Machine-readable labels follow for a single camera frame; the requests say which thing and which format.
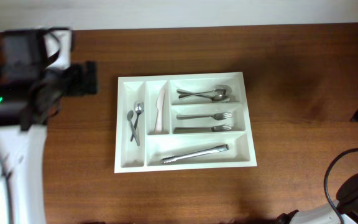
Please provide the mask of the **small teaspoon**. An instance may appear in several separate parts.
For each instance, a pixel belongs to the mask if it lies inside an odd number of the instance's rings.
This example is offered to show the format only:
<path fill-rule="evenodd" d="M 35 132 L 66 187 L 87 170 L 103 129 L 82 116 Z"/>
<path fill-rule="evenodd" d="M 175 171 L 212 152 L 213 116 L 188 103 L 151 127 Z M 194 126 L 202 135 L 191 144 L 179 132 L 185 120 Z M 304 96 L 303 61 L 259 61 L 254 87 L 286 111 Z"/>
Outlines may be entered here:
<path fill-rule="evenodd" d="M 139 116 L 144 112 L 144 105 L 141 102 L 135 102 L 134 105 L 134 114 L 136 114 L 136 119 L 135 119 L 135 123 L 134 123 L 134 127 L 136 129 L 136 133 L 137 133 L 137 127 L 138 127 L 138 122 L 139 122 Z"/>
<path fill-rule="evenodd" d="M 127 120 L 130 124 L 130 128 L 131 128 L 131 133 L 132 133 L 132 136 L 133 136 L 133 139 L 135 140 L 137 146 L 140 146 L 140 141 L 139 141 L 139 137 L 136 133 L 136 129 L 134 127 L 134 123 L 132 122 L 132 118 L 134 116 L 134 111 L 133 110 L 130 110 L 128 113 L 127 113 Z"/>

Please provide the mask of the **white plastic knife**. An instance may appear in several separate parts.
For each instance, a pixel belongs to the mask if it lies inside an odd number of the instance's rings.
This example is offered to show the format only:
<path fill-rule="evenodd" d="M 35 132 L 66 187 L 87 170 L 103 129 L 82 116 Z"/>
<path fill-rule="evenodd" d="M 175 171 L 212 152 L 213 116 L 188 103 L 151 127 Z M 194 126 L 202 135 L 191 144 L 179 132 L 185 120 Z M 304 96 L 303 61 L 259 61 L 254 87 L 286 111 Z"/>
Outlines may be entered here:
<path fill-rule="evenodd" d="M 156 102 L 157 117 L 156 117 L 155 129 L 154 129 L 155 134 L 161 134 L 163 131 L 164 98 L 165 98 L 165 89 L 161 89 Z"/>

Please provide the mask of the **metal tablespoon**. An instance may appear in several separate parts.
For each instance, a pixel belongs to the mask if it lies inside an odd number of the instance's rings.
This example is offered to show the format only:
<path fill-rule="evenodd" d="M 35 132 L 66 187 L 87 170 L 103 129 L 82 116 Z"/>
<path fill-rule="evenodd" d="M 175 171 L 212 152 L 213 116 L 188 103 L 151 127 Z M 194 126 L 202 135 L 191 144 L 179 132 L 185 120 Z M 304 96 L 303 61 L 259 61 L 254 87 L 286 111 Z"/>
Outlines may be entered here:
<path fill-rule="evenodd" d="M 224 103 L 230 101 L 230 97 L 228 95 L 215 95 L 214 93 L 209 93 L 209 96 L 212 96 L 213 98 L 207 98 L 207 99 L 211 100 L 213 103 Z"/>
<path fill-rule="evenodd" d="M 216 85 L 210 91 L 202 91 L 202 92 L 195 93 L 195 92 L 185 91 L 182 89 L 177 89 L 177 93 L 179 94 L 178 98 L 180 100 L 185 98 L 190 98 L 192 96 L 213 98 L 212 96 L 209 96 L 209 93 L 214 93 L 215 95 L 226 95 L 227 93 L 232 93 L 232 88 L 228 85 Z"/>

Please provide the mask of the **metal fork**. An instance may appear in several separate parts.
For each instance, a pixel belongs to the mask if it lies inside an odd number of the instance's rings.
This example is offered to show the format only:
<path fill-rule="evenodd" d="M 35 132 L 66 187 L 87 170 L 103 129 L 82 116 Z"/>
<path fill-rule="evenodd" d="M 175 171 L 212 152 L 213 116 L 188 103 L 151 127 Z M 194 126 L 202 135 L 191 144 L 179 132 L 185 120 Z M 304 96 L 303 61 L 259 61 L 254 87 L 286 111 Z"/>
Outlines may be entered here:
<path fill-rule="evenodd" d="M 230 112 L 215 113 L 215 114 L 179 114 L 176 116 L 177 120 L 212 118 L 217 121 L 232 118 L 232 117 L 233 114 Z"/>
<path fill-rule="evenodd" d="M 233 129 L 233 125 L 224 124 L 224 125 L 217 125 L 212 127 L 175 128 L 173 130 L 173 133 L 183 134 L 183 133 L 223 132 L 223 131 L 230 131 L 232 129 Z"/>

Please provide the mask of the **metal tongs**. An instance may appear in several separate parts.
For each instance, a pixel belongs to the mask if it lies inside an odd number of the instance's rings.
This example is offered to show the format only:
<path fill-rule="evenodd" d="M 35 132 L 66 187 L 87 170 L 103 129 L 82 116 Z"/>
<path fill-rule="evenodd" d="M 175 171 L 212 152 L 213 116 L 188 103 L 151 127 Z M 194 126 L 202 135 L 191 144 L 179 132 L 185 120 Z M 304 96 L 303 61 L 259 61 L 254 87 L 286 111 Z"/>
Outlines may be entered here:
<path fill-rule="evenodd" d="M 176 162 L 176 161 L 180 161 L 180 160 L 184 160 L 184 159 L 190 159 L 193 157 L 199 157 L 199 156 L 205 156 L 208 154 L 215 154 L 215 153 L 219 153 L 219 152 L 225 152 L 229 150 L 229 146 L 227 144 L 224 145 L 220 145 L 220 146 L 216 146 L 216 147 L 212 147 L 209 149 L 203 149 L 200 151 L 195 151 L 195 152 L 190 152 L 187 154 L 182 154 L 179 156 L 170 156 L 170 157 L 165 157 L 163 159 L 160 160 L 160 162 L 162 164 L 168 164 L 168 163 L 172 163 L 172 162 Z"/>

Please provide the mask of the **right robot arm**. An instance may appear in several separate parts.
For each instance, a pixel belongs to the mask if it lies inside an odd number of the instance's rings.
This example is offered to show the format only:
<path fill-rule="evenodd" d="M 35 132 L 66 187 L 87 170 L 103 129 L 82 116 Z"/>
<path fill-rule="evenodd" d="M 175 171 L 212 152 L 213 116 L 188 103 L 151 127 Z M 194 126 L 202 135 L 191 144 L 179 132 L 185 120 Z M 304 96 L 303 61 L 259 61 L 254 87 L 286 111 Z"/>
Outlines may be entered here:
<path fill-rule="evenodd" d="M 283 213 L 273 222 L 281 224 L 337 224 L 358 223 L 358 173 L 347 179 L 332 200 L 328 190 L 328 180 L 334 165 L 344 156 L 358 152 L 358 148 L 348 149 L 334 158 L 329 164 L 323 179 L 323 189 L 327 204 L 313 210 L 294 210 Z"/>

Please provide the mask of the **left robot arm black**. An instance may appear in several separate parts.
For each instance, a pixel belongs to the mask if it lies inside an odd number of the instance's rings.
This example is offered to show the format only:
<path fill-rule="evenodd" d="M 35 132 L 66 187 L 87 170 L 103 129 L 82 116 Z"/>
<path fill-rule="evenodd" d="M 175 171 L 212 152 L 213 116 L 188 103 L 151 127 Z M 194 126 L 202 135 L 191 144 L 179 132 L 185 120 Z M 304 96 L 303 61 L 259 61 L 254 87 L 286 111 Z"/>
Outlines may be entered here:
<path fill-rule="evenodd" d="M 42 162 L 64 97 L 95 95 L 93 61 L 72 63 L 68 27 L 7 30 L 0 66 L 0 223 L 45 223 Z"/>

